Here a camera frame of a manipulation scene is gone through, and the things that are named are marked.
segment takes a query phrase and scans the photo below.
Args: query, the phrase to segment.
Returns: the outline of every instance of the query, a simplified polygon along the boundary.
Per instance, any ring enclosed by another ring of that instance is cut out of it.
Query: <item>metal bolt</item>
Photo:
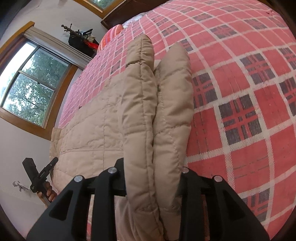
[[[218,183],[223,181],[223,178],[221,176],[214,176],[214,180]]]
[[[74,181],[77,183],[81,182],[82,180],[83,180],[83,176],[81,176],[81,175],[74,177]]]
[[[110,167],[110,168],[108,169],[108,172],[109,172],[110,174],[114,174],[114,173],[117,172],[117,168],[116,168],[116,167]]]
[[[188,173],[189,172],[189,169],[187,167],[182,167],[182,173]]]

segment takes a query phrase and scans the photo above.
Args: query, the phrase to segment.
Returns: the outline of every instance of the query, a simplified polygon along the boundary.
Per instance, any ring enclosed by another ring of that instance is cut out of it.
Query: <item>checkered pattern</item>
[[[144,32],[155,59],[179,42],[192,67],[194,116],[186,164],[221,175],[273,237],[296,204],[296,40],[256,0],[172,0],[115,37],[74,82],[59,122],[124,71]]]

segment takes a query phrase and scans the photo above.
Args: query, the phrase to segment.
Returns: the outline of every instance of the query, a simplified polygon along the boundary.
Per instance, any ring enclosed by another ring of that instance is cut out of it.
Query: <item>glass pane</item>
[[[42,125],[53,91],[19,74],[4,102],[11,113]]]
[[[3,100],[4,93],[13,76],[35,48],[36,46],[34,46],[33,44],[25,43],[24,46],[11,59],[11,61],[8,63],[8,65],[0,75],[0,103]]]
[[[68,64],[43,49],[38,49],[22,71],[56,88]]]
[[[94,3],[101,9],[105,9],[108,7],[111,3],[113,3],[115,0],[89,0],[91,3]]]

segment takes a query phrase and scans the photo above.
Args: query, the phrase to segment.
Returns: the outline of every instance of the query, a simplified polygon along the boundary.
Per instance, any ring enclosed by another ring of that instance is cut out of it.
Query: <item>beige jacket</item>
[[[106,82],[66,127],[54,129],[53,184],[61,191],[77,174],[96,176],[124,157],[127,196],[115,200],[118,239],[176,240],[176,192],[193,117],[187,52],[175,44],[154,70],[151,40],[141,35],[128,47],[126,70]]]

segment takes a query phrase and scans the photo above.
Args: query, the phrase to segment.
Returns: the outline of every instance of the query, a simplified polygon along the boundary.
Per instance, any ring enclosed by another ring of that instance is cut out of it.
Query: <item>orange striped pillow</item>
[[[112,39],[115,38],[117,34],[119,34],[123,30],[123,26],[121,24],[118,24],[111,28],[105,36],[102,38],[98,51],[102,50]]]

